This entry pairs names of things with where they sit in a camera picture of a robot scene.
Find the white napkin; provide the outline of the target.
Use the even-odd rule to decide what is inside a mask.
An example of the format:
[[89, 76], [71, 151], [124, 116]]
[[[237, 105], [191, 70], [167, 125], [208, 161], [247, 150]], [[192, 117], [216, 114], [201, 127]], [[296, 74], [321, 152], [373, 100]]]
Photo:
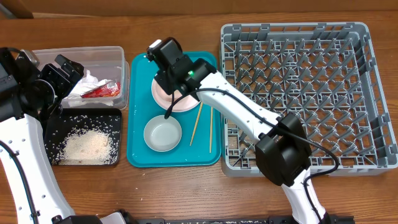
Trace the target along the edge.
[[66, 99], [77, 99], [81, 98], [82, 95], [92, 91], [98, 87], [101, 87], [111, 82], [109, 79], [98, 80], [97, 77], [92, 76], [89, 70], [86, 70], [85, 77], [83, 77], [73, 88]]

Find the red snack wrapper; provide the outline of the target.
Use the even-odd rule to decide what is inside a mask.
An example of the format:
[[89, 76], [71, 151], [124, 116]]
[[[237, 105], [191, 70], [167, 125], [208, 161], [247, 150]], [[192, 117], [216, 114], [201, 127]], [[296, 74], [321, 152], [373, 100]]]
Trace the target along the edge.
[[88, 91], [81, 95], [82, 98], [102, 98], [117, 96], [121, 92], [121, 84], [119, 82], [107, 82], [104, 85]]

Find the grey bowl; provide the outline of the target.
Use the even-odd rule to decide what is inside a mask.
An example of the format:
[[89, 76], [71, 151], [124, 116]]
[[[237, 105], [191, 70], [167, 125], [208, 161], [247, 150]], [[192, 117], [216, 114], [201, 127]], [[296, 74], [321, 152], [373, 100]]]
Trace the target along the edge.
[[156, 152], [167, 152], [175, 148], [182, 138], [182, 127], [173, 117], [153, 117], [144, 128], [144, 141]]

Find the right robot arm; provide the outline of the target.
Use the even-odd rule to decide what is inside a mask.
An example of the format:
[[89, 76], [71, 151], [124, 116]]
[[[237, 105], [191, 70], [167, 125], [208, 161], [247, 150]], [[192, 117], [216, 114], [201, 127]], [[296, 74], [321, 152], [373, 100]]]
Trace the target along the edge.
[[310, 180], [311, 142], [298, 117], [292, 113], [281, 117], [253, 102], [202, 58], [192, 62], [184, 54], [170, 59], [147, 57], [158, 66], [156, 77], [165, 80], [164, 91], [179, 90], [183, 97], [195, 97], [222, 113], [253, 141], [257, 168], [283, 188], [297, 223], [326, 223], [328, 214]]

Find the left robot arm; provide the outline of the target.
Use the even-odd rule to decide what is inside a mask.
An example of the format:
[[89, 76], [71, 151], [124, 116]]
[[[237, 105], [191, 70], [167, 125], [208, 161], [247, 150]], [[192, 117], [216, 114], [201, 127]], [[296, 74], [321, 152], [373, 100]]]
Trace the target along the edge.
[[48, 160], [42, 123], [84, 76], [84, 67], [63, 55], [39, 69], [32, 52], [1, 48], [1, 163], [19, 223], [127, 223], [125, 211], [100, 218], [76, 215]]

